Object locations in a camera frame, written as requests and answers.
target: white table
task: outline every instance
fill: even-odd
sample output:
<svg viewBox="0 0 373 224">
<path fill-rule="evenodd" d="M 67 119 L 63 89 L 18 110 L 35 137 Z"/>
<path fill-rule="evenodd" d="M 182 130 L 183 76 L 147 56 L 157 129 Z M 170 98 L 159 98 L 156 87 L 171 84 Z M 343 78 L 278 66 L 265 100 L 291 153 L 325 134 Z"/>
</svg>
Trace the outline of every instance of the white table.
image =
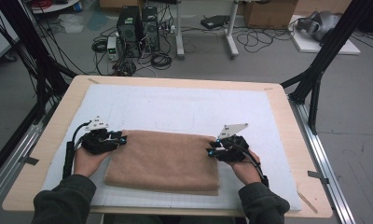
<svg viewBox="0 0 373 224">
<path fill-rule="evenodd" d="M 287 217 L 318 218 L 328 218 L 332 216 L 333 212 L 326 198 L 320 179 L 312 178 L 307 175 L 307 171 L 316 172 L 316 169 L 300 129 L 297 126 L 297 121 L 286 98 L 285 92 L 279 84 L 96 76 L 77 76 L 74 78 L 30 155 L 32 158 L 38 159 L 39 163 L 36 165 L 26 164 L 23 166 L 18 179 L 13 184 L 12 189 L 3 202 L 3 208 L 5 210 L 30 212 L 35 210 L 33 198 L 43 186 L 54 154 L 59 149 L 65 137 L 65 133 L 73 121 L 77 110 L 80 108 L 89 86 L 99 83 L 141 87 L 262 91 L 266 93 L 280 138 L 283 142 L 285 155 L 297 184 L 297 192 L 302 202 L 302 210 L 300 212 L 288 212 L 285 215 Z M 92 206 L 90 211 L 92 213 L 104 214 L 244 217 L 244 212 L 241 209 L 184 209 L 96 205 Z"/>
<path fill-rule="evenodd" d="M 176 30 L 176 36 L 175 41 L 177 45 L 177 56 L 181 59 L 185 59 L 185 53 L 184 53 L 184 45 L 183 45 L 183 37 L 181 34 L 181 13 L 180 8 L 182 7 L 181 4 L 182 0 L 177 0 L 177 6 L 176 6 L 176 13 L 177 13 L 177 30 Z M 228 42 L 228 45 L 230 47 L 230 58 L 233 59 L 234 57 L 239 56 L 239 52 L 237 50 L 235 41 L 233 40 L 232 32 L 233 32 L 233 25 L 235 23 L 237 8 L 239 6 L 240 0 L 233 0 L 231 11 L 230 11 L 230 21 L 229 21 L 229 27 L 225 30 L 225 38 Z"/>
</svg>

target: folded cloth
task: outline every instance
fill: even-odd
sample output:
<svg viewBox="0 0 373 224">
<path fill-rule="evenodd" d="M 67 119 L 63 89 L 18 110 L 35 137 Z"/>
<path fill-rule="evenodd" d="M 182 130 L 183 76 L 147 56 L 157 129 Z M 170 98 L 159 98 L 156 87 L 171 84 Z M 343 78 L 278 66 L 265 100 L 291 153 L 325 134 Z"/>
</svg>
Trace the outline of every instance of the folded cloth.
<svg viewBox="0 0 373 224">
<path fill-rule="evenodd" d="M 205 150 L 214 137 L 129 130 L 122 134 L 128 136 L 128 143 L 112 152 L 105 184 L 218 195 L 216 160 Z"/>
</svg>

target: floor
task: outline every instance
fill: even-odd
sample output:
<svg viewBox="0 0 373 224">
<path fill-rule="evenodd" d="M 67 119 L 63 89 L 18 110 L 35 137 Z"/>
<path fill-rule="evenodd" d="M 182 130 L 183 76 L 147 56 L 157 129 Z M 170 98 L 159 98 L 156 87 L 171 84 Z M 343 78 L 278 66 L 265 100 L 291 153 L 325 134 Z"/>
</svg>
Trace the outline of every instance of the floor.
<svg viewBox="0 0 373 224">
<path fill-rule="evenodd" d="M 62 13 L 74 11 L 66 9 Z M 95 70 L 94 52 L 90 48 L 92 40 L 117 21 L 104 17 L 94 4 L 77 15 L 84 19 L 84 31 L 76 35 L 57 33 L 55 37 L 73 63 L 91 73 Z M 49 14 L 49 21 L 54 21 L 57 16 L 56 13 Z M 200 20 L 201 17 L 186 18 L 183 24 L 200 26 Z M 241 18 L 237 19 L 237 24 L 242 25 Z M 358 38 L 373 46 L 373 40 Z M 173 63 L 169 69 L 154 72 L 143 68 L 134 76 L 281 83 L 306 70 L 316 55 L 299 53 L 292 40 L 274 40 L 256 53 L 247 52 L 237 42 L 240 56 L 231 60 L 220 33 L 188 32 L 184 33 L 184 39 L 186 58 L 183 61 L 175 57 L 172 48 L 169 54 Z M 356 223 L 373 224 L 373 48 L 353 38 L 351 41 L 361 54 L 338 55 L 326 70 L 320 92 L 317 131 Z M 59 54 L 55 52 L 55 55 L 60 61 Z M 99 68 L 104 74 L 111 72 L 107 57 L 104 56 Z M 290 93 L 294 88 L 285 91 Z M 21 60 L 15 63 L 0 61 L 0 149 L 34 103 L 33 85 Z M 1 208 L 9 186 L 0 197 L 0 223 L 29 223 L 33 214 L 10 213 Z M 89 223 L 99 222 L 100 216 L 90 216 Z M 336 217 L 286 220 L 286 223 L 307 222 L 338 223 Z"/>
</svg>

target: wire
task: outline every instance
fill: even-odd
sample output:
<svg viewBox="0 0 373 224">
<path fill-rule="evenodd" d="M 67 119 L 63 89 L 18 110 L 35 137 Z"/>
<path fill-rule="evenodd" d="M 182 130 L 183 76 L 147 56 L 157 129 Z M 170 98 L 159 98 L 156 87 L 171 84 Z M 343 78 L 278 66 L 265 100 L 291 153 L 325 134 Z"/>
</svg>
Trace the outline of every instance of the wire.
<svg viewBox="0 0 373 224">
<path fill-rule="evenodd" d="M 262 171 L 261 171 L 261 169 L 259 168 L 259 165 L 256 164 L 256 163 L 254 162 L 254 160 L 253 160 L 252 156 L 250 155 L 250 153 L 247 154 L 247 153 L 243 152 L 242 154 L 243 154 L 245 157 L 247 157 L 248 160 L 249 160 L 249 161 L 254 165 L 254 167 L 255 167 L 256 170 L 258 171 L 260 177 L 263 179 L 264 176 L 263 176 L 263 174 L 262 174 Z"/>
<path fill-rule="evenodd" d="M 373 40 L 373 33 L 355 31 L 353 34 L 357 36 L 364 36 Z"/>
<path fill-rule="evenodd" d="M 91 123 L 91 121 L 86 122 L 86 123 L 83 123 L 83 124 L 79 125 L 79 126 L 76 128 L 76 131 L 74 132 L 74 134 L 73 134 L 73 138 L 72 138 L 73 143 L 76 141 L 76 134 L 79 132 L 79 130 L 80 130 L 82 127 L 88 126 L 90 123 Z"/>
<path fill-rule="evenodd" d="M 155 77 L 158 77 L 158 73 L 157 73 L 154 69 L 145 66 L 145 65 L 140 61 L 140 60 L 144 59 L 145 50 L 141 50 L 141 46 L 139 46 L 139 48 L 140 48 L 140 51 L 142 52 L 142 55 L 141 55 L 141 57 L 137 60 L 137 62 L 138 62 L 138 63 L 139 63 L 143 68 L 152 71 L 152 72 L 155 74 Z M 149 53 L 148 56 L 151 56 L 151 55 L 152 55 L 152 49 L 151 49 L 150 46 L 149 46 L 149 48 L 150 48 L 150 50 L 149 50 L 150 53 Z"/>
<path fill-rule="evenodd" d="M 30 12 L 32 13 L 32 14 L 34 14 L 33 13 L 33 9 L 31 8 L 31 7 L 28 7 L 29 9 L 30 9 Z M 40 27 L 40 30 L 41 30 L 41 32 L 43 33 L 43 34 L 47 34 L 47 36 L 53 41 L 53 43 L 56 45 L 56 48 L 58 49 L 58 51 L 59 51 L 59 53 L 60 53 L 60 55 L 61 55 L 61 57 L 62 57 L 62 60 L 63 60 L 63 63 L 64 63 L 64 66 L 66 66 L 67 68 L 68 68 L 68 66 L 67 66 L 67 63 L 65 62 L 65 59 L 63 58 L 63 56 L 79 71 L 79 72 L 81 72 L 82 74 L 84 74 L 84 75 L 86 75 L 87 73 L 85 73 L 84 71 L 82 71 L 82 69 L 80 69 L 68 56 L 67 56 L 67 54 L 60 48 L 60 46 L 59 46 L 59 44 L 58 44 L 58 42 L 56 41 L 56 38 L 55 38 L 55 36 L 54 36 L 54 34 L 51 32 L 51 29 L 50 29 L 50 26 L 49 26 L 49 22 L 48 22 L 48 18 L 46 18 L 46 23 L 47 23 L 47 25 L 48 25 L 48 29 L 45 29 L 45 27 L 39 22 L 39 20 L 36 18 L 36 17 L 34 17 L 35 18 L 35 22 L 36 22 L 36 24 L 38 25 L 38 27 Z"/>
<path fill-rule="evenodd" d="M 166 70 L 172 66 L 173 59 L 164 53 L 154 53 L 151 58 L 152 67 L 158 70 Z"/>
<path fill-rule="evenodd" d="M 3 8 L 3 13 L 7 16 L 7 18 L 10 21 L 14 21 L 12 24 L 18 25 L 17 28 L 19 28 L 18 29 L 19 31 L 26 29 L 26 32 L 22 33 L 21 38 L 23 38 L 24 41 L 27 40 L 25 42 L 26 46 L 31 47 L 32 42 L 29 42 L 29 41 L 36 40 L 37 36 L 35 35 L 35 33 L 30 32 L 30 28 L 33 27 L 33 24 L 31 23 L 30 18 L 26 17 L 26 11 L 27 11 L 26 5 L 24 4 L 24 2 L 22 2 L 21 6 L 12 6 L 12 4 L 9 6 L 10 8 L 14 8 L 12 12 L 8 10 L 4 10 L 4 3 L 2 3 L 0 7 Z M 68 85 L 64 82 L 63 77 L 57 76 L 57 71 L 48 70 L 52 68 L 53 64 L 51 62 L 51 58 L 48 58 L 46 61 L 42 60 L 42 58 L 48 57 L 48 55 L 44 56 L 42 54 L 44 52 L 43 50 L 33 49 L 33 51 L 29 51 L 27 49 L 27 52 L 26 52 L 26 49 L 22 49 L 21 45 L 17 44 L 15 40 L 9 35 L 4 24 L 3 26 L 1 26 L 0 24 L 0 34 L 3 35 L 3 37 L 8 41 L 12 49 L 14 49 L 18 53 L 24 66 L 26 67 L 28 74 L 29 74 L 30 81 L 35 90 L 34 97 L 37 97 L 37 104 L 41 107 L 42 115 L 44 115 L 46 113 L 45 105 L 44 105 L 45 103 L 44 99 L 46 98 L 46 96 L 49 97 L 48 100 L 50 104 L 53 104 L 51 100 L 53 102 L 56 102 L 56 101 L 59 102 L 62 99 L 63 90 L 65 90 Z"/>
<path fill-rule="evenodd" d="M 97 52 L 94 52 L 93 62 L 94 62 L 94 64 L 95 64 L 95 70 L 97 70 L 97 72 L 99 73 L 100 76 L 102 76 L 103 74 L 102 74 L 102 72 L 101 72 L 100 69 L 99 69 L 99 63 L 102 61 L 102 59 L 103 59 L 103 57 L 104 57 L 104 55 L 105 55 L 106 53 L 107 53 L 107 51 L 102 55 L 102 57 L 100 58 L 100 60 L 97 61 Z"/>
<path fill-rule="evenodd" d="M 107 52 L 107 40 L 100 39 L 93 42 L 91 45 L 91 49 L 93 49 L 96 53 L 105 53 Z"/>
<path fill-rule="evenodd" d="M 164 54 L 169 54 L 170 51 L 172 51 L 173 45 L 169 42 L 168 36 L 164 34 L 160 34 L 160 36 L 163 37 L 163 39 L 166 41 L 167 45 L 169 46 L 169 49 L 167 51 L 164 51 L 162 49 L 163 45 L 160 45 L 160 51 L 163 52 Z"/>
<path fill-rule="evenodd" d="M 288 25 L 287 29 L 283 29 L 283 30 L 248 28 L 245 31 L 238 31 L 237 33 L 241 33 L 241 34 L 237 35 L 236 39 L 239 41 L 239 43 L 244 45 L 244 49 L 247 52 L 257 53 L 261 49 L 270 46 L 274 42 L 274 40 L 282 40 L 282 41 L 290 40 L 295 34 L 295 24 L 297 21 L 298 19 L 295 21 L 292 21 Z"/>
<path fill-rule="evenodd" d="M 365 41 L 363 41 L 363 40 L 361 40 L 361 39 L 359 39 L 359 38 L 355 37 L 354 35 L 352 35 L 352 38 L 354 38 L 354 39 L 356 39 L 356 40 L 360 41 L 361 43 L 363 43 L 363 44 L 366 44 L 366 45 L 370 46 L 371 48 L 373 48 L 373 46 L 372 46 L 372 45 L 370 45 L 370 44 L 368 44 L 367 42 L 365 42 Z"/>
</svg>

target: desktop computer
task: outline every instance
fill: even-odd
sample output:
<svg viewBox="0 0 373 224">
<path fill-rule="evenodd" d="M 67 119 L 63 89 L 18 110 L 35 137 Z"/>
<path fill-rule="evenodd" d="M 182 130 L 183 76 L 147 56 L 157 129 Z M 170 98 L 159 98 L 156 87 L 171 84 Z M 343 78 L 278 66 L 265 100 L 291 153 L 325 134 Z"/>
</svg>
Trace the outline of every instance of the desktop computer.
<svg viewBox="0 0 373 224">
<path fill-rule="evenodd" d="M 144 43 L 140 46 L 140 41 L 144 34 L 139 7 L 126 6 L 121 9 L 117 20 L 117 31 L 121 46 L 124 47 L 122 50 L 124 50 L 125 57 L 140 57 L 139 48 L 142 49 L 144 47 Z"/>
<path fill-rule="evenodd" d="M 158 12 L 156 7 L 143 7 L 142 22 L 145 36 L 145 49 L 159 50 Z"/>
</svg>

